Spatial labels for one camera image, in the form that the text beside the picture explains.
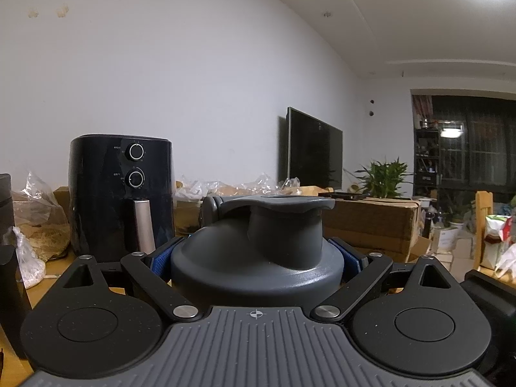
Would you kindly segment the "dark grey rice cooker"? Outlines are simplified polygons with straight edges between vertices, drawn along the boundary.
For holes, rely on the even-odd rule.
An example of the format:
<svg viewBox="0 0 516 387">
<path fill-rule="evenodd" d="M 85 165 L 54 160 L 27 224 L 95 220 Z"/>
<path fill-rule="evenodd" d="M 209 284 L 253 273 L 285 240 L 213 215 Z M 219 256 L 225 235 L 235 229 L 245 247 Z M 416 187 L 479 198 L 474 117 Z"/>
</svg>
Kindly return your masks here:
<svg viewBox="0 0 516 387">
<path fill-rule="evenodd" d="M 16 355 L 26 359 L 20 330 L 32 310 L 19 269 L 16 242 L 7 236 L 15 224 L 11 197 L 11 176 L 1 174 L 1 328 Z"/>
</svg>

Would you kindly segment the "green potted plant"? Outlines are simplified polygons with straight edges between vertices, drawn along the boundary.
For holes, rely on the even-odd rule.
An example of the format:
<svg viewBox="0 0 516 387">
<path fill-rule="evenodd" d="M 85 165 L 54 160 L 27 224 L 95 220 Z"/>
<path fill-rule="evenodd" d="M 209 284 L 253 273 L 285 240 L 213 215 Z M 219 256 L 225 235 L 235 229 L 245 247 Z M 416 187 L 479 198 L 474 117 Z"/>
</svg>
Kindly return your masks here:
<svg viewBox="0 0 516 387">
<path fill-rule="evenodd" d="M 368 166 L 355 171 L 343 169 L 343 172 L 354 179 L 361 194 L 376 198 L 402 197 L 402 185 L 410 184 L 413 176 L 408 164 L 400 158 L 383 162 L 372 160 Z"/>
</svg>

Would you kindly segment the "clear plastic bag left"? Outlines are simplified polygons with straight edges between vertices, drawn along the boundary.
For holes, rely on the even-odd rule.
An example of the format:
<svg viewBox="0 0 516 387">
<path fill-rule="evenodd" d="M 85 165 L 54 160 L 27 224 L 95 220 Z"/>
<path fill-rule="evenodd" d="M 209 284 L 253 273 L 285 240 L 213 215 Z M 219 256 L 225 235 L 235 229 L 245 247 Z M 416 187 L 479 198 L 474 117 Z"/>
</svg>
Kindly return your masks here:
<svg viewBox="0 0 516 387">
<path fill-rule="evenodd" d="M 17 260 L 25 288 L 46 277 L 46 263 L 62 258 L 70 243 L 70 225 L 51 187 L 29 172 L 25 187 L 12 194 Z"/>
</svg>

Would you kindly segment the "grey lidded shaker bottle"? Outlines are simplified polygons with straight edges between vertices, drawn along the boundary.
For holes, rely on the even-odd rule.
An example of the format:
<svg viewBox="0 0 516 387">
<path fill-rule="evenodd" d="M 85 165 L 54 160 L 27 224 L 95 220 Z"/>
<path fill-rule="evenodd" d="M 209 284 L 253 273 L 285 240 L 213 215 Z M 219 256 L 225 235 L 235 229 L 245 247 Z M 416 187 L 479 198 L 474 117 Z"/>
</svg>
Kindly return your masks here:
<svg viewBox="0 0 516 387">
<path fill-rule="evenodd" d="M 327 197 L 206 197 L 202 226 L 172 250 L 172 286 L 198 308 L 311 311 L 342 280 L 342 253 L 323 236 Z"/>
</svg>

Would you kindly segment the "brown cardboard box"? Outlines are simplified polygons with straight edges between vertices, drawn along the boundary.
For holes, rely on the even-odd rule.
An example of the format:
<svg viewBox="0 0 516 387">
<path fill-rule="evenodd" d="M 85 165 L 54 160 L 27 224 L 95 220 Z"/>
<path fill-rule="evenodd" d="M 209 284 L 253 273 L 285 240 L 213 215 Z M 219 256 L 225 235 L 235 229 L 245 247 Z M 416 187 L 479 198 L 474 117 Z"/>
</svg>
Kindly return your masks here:
<svg viewBox="0 0 516 387">
<path fill-rule="evenodd" d="M 414 200 L 366 198 L 335 201 L 323 212 L 323 235 L 363 252 L 405 262 L 418 240 L 421 204 Z"/>
</svg>

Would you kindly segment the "clear plastic food bags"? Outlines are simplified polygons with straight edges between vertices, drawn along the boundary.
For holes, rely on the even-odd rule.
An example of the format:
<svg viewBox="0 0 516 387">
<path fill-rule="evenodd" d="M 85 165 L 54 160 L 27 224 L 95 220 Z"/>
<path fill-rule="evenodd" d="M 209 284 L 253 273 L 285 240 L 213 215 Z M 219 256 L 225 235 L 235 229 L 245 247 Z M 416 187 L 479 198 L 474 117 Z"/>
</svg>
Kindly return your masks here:
<svg viewBox="0 0 516 387">
<path fill-rule="evenodd" d="M 277 182 L 271 176 L 262 173 L 252 182 L 236 185 L 221 181 L 187 180 L 183 177 L 176 182 L 175 198 L 185 201 L 199 201 L 206 196 L 238 197 L 253 195 L 301 195 L 298 178 Z"/>
</svg>

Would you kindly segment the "black flat television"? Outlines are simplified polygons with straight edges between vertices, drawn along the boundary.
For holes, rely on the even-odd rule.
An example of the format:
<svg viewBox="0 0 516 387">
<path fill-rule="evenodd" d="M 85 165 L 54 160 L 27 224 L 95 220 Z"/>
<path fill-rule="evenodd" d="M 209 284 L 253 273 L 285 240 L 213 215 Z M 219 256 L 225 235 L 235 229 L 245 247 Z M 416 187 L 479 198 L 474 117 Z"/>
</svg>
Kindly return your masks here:
<svg viewBox="0 0 516 387">
<path fill-rule="evenodd" d="M 288 107 L 287 178 L 302 186 L 342 188 L 343 132 L 311 115 Z"/>
</svg>

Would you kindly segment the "wooden chair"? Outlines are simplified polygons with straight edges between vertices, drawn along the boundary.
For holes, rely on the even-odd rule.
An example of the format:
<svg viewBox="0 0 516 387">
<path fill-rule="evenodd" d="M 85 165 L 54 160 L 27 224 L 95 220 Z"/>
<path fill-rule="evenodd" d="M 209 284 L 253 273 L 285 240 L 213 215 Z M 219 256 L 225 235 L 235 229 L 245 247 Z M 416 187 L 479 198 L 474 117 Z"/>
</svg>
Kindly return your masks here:
<svg viewBox="0 0 516 387">
<path fill-rule="evenodd" d="M 493 214 L 493 194 L 478 191 L 475 197 L 476 237 L 473 268 L 478 270 L 484 253 L 485 218 Z"/>
</svg>

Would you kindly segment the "black air fryer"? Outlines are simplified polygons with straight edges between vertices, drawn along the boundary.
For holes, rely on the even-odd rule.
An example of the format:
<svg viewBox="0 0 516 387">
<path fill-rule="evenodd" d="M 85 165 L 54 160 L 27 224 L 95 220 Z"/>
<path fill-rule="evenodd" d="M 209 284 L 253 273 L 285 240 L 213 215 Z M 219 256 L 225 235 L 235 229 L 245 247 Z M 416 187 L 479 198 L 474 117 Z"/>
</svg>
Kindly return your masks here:
<svg viewBox="0 0 516 387">
<path fill-rule="evenodd" d="M 172 143 L 163 138 L 84 134 L 71 141 L 71 245 L 76 255 L 118 262 L 174 236 Z"/>
</svg>

